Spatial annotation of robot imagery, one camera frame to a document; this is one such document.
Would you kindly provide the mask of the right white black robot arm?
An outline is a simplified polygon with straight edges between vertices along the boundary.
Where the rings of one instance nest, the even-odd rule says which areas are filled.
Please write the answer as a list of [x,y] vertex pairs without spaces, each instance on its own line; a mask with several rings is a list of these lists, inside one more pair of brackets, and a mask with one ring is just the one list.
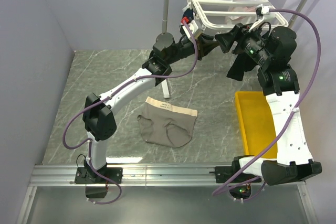
[[296,33],[278,26],[262,34],[262,28],[237,24],[215,36],[222,52],[233,51],[237,57],[227,77],[242,80],[244,73],[258,68],[258,82],[270,108],[277,146],[276,158],[263,158],[270,147],[256,156],[234,158],[232,178],[243,182],[249,175],[261,177],[267,185],[304,181],[322,173],[322,164],[313,159],[303,130],[296,72],[289,64],[297,47]]

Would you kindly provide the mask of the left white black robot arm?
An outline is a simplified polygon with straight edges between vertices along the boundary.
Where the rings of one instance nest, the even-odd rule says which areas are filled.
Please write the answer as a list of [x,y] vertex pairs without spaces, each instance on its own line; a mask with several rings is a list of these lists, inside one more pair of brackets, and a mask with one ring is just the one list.
[[192,42],[183,35],[175,42],[173,35],[162,33],[157,36],[148,59],[131,77],[110,91],[88,95],[82,120],[91,152],[78,175],[90,184],[104,183],[111,174],[107,168],[106,149],[107,140],[117,130],[115,115],[141,93],[158,86],[172,73],[171,64],[189,56],[201,60],[217,46],[213,36],[201,34]]

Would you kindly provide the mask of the grey underwear beige waistband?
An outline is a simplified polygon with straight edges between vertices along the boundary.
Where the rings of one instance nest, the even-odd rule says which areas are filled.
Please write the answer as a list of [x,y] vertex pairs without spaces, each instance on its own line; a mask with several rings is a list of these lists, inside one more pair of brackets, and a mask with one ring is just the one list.
[[191,141],[197,117],[197,110],[147,97],[137,121],[146,143],[179,148]]

